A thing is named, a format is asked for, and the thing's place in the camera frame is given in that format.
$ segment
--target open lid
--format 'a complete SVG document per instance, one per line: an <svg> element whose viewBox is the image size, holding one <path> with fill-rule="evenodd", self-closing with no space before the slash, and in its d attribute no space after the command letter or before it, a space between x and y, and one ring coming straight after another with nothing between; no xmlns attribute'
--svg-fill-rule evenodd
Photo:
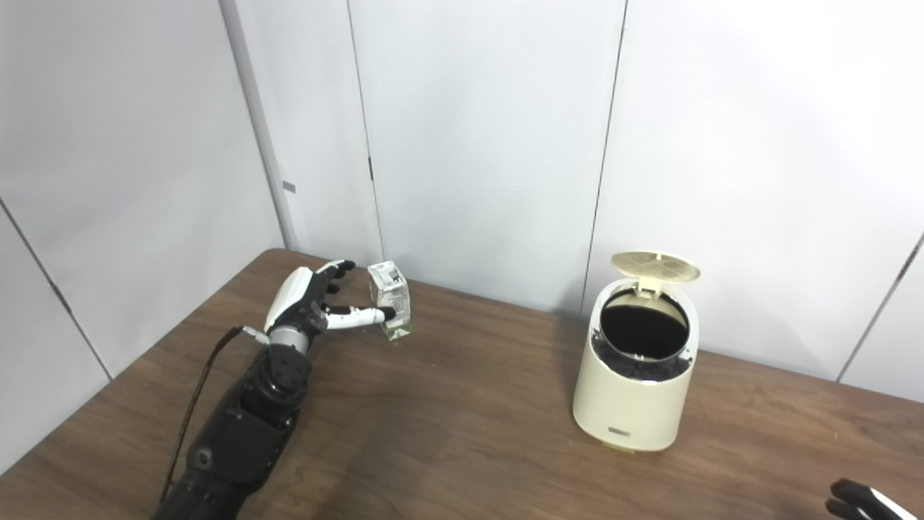
<svg viewBox="0 0 924 520"><path fill-rule="evenodd" d="M627 251L617 253L610 259L623 274L638 279L636 293L644 291L661 296L664 283L684 283L699 278L699 269L687 260L656 251Z"/></svg>

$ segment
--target black cable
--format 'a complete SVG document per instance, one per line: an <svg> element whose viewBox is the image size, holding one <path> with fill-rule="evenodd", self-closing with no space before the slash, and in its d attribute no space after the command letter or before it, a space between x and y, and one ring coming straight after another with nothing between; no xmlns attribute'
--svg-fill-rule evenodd
<svg viewBox="0 0 924 520"><path fill-rule="evenodd" d="M205 386L205 379L209 377L209 371L212 370L212 363L215 362L215 358L218 357L218 353L224 349L231 340L240 334L243 327L234 327L229 329L226 334L215 343L212 353L209 355L209 359L205 362L205 366L202 368L202 374L199 376L199 383L196 384L196 389L192 392L192 399L189 400L189 406L186 409L186 414L183 416L183 422L179 426L179 436L176 439L176 447L174 447L173 458L170 459L170 465L167 467L167 479L164 483L164 490L161 491L161 500L160 503L164 503L164 499L167 498L167 491L170 490L170 483L173 480L174 468L176 467L176 461L179 459L180 450L183 449L183 438L186 437L186 429L189 427L189 420L192 417L192 411L196 408L196 401L199 400L199 394L202 393L202 387Z"/></svg>

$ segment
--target white wall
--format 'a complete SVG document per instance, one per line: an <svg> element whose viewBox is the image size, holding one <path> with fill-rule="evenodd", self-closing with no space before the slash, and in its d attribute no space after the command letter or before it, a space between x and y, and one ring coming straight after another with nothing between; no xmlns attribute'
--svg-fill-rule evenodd
<svg viewBox="0 0 924 520"><path fill-rule="evenodd" d="M111 373L281 245L217 2L7 2L0 70L0 194Z"/></svg>
<svg viewBox="0 0 924 520"><path fill-rule="evenodd" d="M0 209L0 474L108 382Z"/></svg>
<svg viewBox="0 0 924 520"><path fill-rule="evenodd" d="M347 2L225 3L239 14L251 65L242 74L252 74L259 92L271 173L296 187L282 192L292 247L364 266L381 262Z"/></svg>
<svg viewBox="0 0 924 520"><path fill-rule="evenodd" d="M924 261L909 266L841 382L924 402Z"/></svg>
<svg viewBox="0 0 924 520"><path fill-rule="evenodd" d="M705 348L835 378L924 224L920 14L630 3L585 312L612 253L674 252Z"/></svg>
<svg viewBox="0 0 924 520"><path fill-rule="evenodd" d="M351 5L385 256L576 314L622 2Z"/></svg>

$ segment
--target prosthetic arm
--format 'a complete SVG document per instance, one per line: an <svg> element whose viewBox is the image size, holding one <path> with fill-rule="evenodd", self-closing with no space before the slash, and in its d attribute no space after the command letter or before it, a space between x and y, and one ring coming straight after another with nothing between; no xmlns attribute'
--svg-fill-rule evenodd
<svg viewBox="0 0 924 520"><path fill-rule="evenodd" d="M187 451L186 471L154 513L154 520L232 520L244 500L266 483L292 435L307 392L306 354L327 329L354 328L395 317L391 307L334 307L332 282L356 264L299 267L270 307L265 347L225 394Z"/></svg>

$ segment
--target cream trash can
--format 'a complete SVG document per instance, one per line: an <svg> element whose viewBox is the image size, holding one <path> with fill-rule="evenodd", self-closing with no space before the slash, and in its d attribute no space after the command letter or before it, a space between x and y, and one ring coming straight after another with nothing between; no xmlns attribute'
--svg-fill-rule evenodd
<svg viewBox="0 0 924 520"><path fill-rule="evenodd" d="M696 309L664 284L699 269L664 253L615 254L627 277L597 296L575 388L577 424L596 439L655 452L674 443L699 347Z"/></svg>

